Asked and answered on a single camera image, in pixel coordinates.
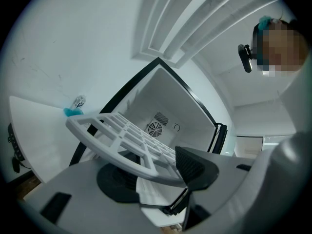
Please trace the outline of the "black power strip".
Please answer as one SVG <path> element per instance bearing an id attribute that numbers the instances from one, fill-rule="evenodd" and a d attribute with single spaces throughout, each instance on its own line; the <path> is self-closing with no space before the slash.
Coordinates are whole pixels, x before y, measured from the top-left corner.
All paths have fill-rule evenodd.
<path id="1" fill-rule="evenodd" d="M 11 123 L 8 125 L 8 134 L 9 134 L 8 142 L 12 144 L 16 159 L 18 161 L 24 161 L 25 158 L 24 158 L 24 156 L 23 156 L 23 154 L 19 148 L 19 145 L 18 145 L 17 140 L 15 138 L 13 127 L 12 127 Z"/>

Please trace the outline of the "teal hair scrunchie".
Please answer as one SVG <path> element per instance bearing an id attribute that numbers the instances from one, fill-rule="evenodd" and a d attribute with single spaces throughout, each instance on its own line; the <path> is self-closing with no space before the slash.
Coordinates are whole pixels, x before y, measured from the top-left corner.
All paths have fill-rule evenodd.
<path id="1" fill-rule="evenodd" d="M 259 19 L 258 30 L 267 30 L 271 24 L 277 24 L 280 19 L 273 19 L 269 16 L 263 16 Z"/>

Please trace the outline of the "teal fluffy cloth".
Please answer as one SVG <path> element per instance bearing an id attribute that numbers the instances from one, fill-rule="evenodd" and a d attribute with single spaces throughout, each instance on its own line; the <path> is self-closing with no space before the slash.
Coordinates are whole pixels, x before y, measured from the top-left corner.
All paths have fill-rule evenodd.
<path id="1" fill-rule="evenodd" d="M 63 109 L 64 114 L 67 117 L 76 116 L 76 115 L 83 115 L 83 111 L 80 108 L 70 109 L 70 108 L 64 108 Z"/>

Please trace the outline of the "white wire fridge shelf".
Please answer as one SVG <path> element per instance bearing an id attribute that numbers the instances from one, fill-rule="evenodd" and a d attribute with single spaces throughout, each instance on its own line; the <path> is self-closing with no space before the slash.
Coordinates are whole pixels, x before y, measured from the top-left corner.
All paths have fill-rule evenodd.
<path id="1" fill-rule="evenodd" d="M 87 148 L 133 175 L 185 187 L 171 148 L 136 127 L 119 112 L 75 115 L 66 127 Z"/>

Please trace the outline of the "person's white printed shirt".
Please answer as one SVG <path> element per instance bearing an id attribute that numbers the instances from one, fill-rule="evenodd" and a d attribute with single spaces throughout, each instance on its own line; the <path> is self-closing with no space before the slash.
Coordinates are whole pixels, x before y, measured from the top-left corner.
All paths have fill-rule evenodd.
<path id="1" fill-rule="evenodd" d="M 280 99 L 297 133 L 312 138 L 312 66 L 303 67 Z"/>

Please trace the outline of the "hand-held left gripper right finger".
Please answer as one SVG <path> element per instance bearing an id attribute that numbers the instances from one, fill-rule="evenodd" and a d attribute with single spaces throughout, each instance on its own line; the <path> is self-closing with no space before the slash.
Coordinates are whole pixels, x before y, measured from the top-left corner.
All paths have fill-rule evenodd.
<path id="1" fill-rule="evenodd" d="M 176 167 L 187 185 L 184 231 L 211 217 L 250 171 L 254 159 L 224 156 L 188 147 L 175 148 Z"/>

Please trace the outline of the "black mini fridge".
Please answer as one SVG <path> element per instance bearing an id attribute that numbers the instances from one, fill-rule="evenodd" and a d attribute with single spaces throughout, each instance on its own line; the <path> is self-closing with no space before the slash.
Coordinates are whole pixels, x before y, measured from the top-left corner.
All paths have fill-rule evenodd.
<path id="1" fill-rule="evenodd" d="M 219 154 L 227 135 L 227 126 L 215 121 L 190 87 L 159 58 L 128 81 L 99 114 L 114 112 L 119 112 L 136 127 L 174 151 L 176 147 L 188 147 Z M 79 141 L 70 163 L 77 164 L 94 156 L 100 157 Z M 181 188 L 178 190 L 182 192 L 169 197 L 170 205 L 145 205 L 160 206 L 167 215 L 181 213 L 187 206 L 187 185 L 160 185 Z"/>

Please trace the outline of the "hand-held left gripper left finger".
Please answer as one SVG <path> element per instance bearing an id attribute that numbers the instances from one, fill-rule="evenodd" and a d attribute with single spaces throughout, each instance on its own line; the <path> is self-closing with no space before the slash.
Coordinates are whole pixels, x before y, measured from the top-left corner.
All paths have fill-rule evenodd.
<path id="1" fill-rule="evenodd" d="M 184 213 L 140 203 L 141 180 L 102 159 L 68 167 L 19 205 L 44 234 L 161 234 Z"/>

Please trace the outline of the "white desk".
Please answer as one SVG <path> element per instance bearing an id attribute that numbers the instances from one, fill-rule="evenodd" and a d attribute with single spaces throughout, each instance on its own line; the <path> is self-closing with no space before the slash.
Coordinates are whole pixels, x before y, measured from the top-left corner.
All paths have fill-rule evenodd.
<path id="1" fill-rule="evenodd" d="M 47 183 L 68 168 L 79 140 L 66 128 L 63 110 L 14 96 L 9 97 L 9 108 L 15 146 L 18 144 L 36 177 Z M 143 204 L 170 205 L 169 197 L 182 192 L 178 190 L 181 188 L 161 186 L 141 178 L 135 185 Z M 157 227 L 181 224 L 186 213 L 184 209 L 177 215 L 167 215 L 145 206 L 142 211 Z"/>

